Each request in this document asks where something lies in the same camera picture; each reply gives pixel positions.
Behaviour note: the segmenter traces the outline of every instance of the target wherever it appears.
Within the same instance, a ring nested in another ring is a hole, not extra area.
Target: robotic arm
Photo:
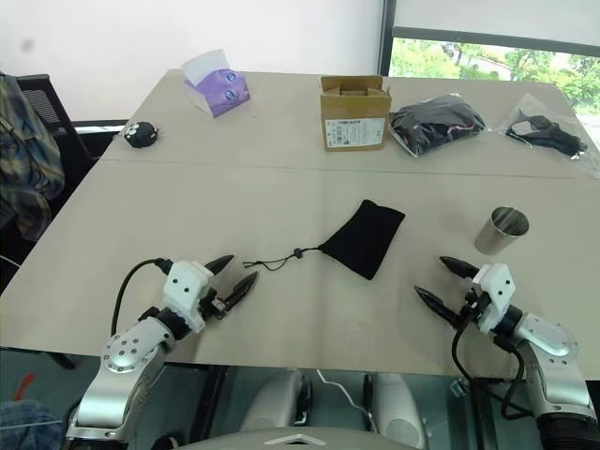
[[[242,279],[228,297],[217,297],[209,280],[232,258],[207,265],[155,262],[167,274],[162,309],[151,307],[135,325],[110,337],[97,376],[69,420],[64,448],[127,447],[148,392],[177,341],[190,332],[199,334],[213,316],[222,319],[254,285],[257,272]]]
[[[532,415],[544,448],[600,448],[600,430],[577,364],[578,343],[573,334],[560,323],[510,305],[516,287],[505,264],[484,264],[478,269],[455,258],[441,260],[454,274],[472,280],[466,304],[456,314],[433,293],[415,287],[417,293],[460,333],[473,322],[482,333],[493,335],[496,345],[517,356],[525,368]]]

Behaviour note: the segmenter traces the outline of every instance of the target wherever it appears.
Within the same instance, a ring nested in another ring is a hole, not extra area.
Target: white cable
[[[52,420],[50,422],[36,422],[33,424],[21,424],[21,425],[11,425],[9,427],[0,427],[0,430],[4,429],[14,429],[14,428],[25,428],[25,427],[39,427],[42,425],[54,425],[54,424],[62,424],[62,420]]]
[[[18,268],[21,268],[20,264],[17,264],[16,262],[12,261],[10,258],[7,258],[4,255],[0,255],[0,258],[2,258],[4,261],[11,263],[12,265],[16,265]]]
[[[350,402],[352,407],[356,408],[358,411],[360,411],[362,414],[365,415],[365,417],[368,419],[369,423],[371,424],[371,430],[374,433],[379,434],[379,431],[377,429],[377,426],[375,425],[375,422],[373,421],[373,418],[371,417],[371,414],[369,414],[365,408],[358,406],[356,403],[354,403],[353,398],[350,397],[350,394],[348,394],[348,391],[346,390],[346,388],[338,382],[330,382],[329,380],[326,380],[325,377],[323,376],[323,374],[321,373],[321,370],[319,368],[317,368],[316,370],[317,370],[317,374],[319,375],[319,378],[321,378],[321,381],[323,382],[323,384],[331,384],[332,386],[337,387],[344,394],[344,396],[346,396],[346,398],[348,399],[348,401]]]

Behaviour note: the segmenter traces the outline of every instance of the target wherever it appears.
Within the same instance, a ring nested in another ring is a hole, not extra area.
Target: black drawstring pouch
[[[350,220],[318,247],[295,248],[293,254],[285,258],[244,262],[244,266],[262,265],[275,272],[290,258],[300,259],[306,251],[320,250],[358,275],[373,279],[404,217],[404,214],[395,209],[363,200]]]

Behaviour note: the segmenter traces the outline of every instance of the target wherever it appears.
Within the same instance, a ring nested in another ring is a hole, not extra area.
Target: beige table
[[[560,154],[529,149],[497,132],[414,158],[386,137],[377,152],[323,151],[320,78],[316,75],[247,74],[251,101],[213,119],[192,104],[180,70],[170,70],[133,115],[160,129],[158,141],[134,149],[115,141],[104,159],[204,162],[215,165],[360,170],[395,173],[466,173],[535,177],[585,177]],[[427,98],[459,93],[497,128],[520,99],[531,93],[550,111],[571,117],[563,94],[552,84],[431,79],[386,79],[392,111]],[[586,142],[591,140],[581,129]]]
[[[454,374],[453,331],[413,292],[418,284],[457,308],[464,286],[436,259],[451,255],[510,264],[515,305],[571,328],[584,375],[598,379],[599,187],[580,179],[100,161],[2,295],[0,342],[98,354],[118,287],[138,261],[207,262],[233,252],[235,264],[217,281],[231,286],[248,272],[241,261],[319,244],[369,198],[407,215],[373,280],[318,252],[263,271],[230,317],[188,337],[172,360]],[[505,203],[526,211],[532,229],[492,260],[473,239],[490,209]],[[154,268],[135,276],[120,327],[160,301],[164,279]],[[474,374],[509,373],[508,357],[473,330],[461,351]]]

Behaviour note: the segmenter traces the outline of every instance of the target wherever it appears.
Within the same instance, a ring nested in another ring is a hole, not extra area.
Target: metal cup
[[[475,239],[475,246],[486,255],[495,255],[529,230],[529,220],[515,208],[494,209]]]

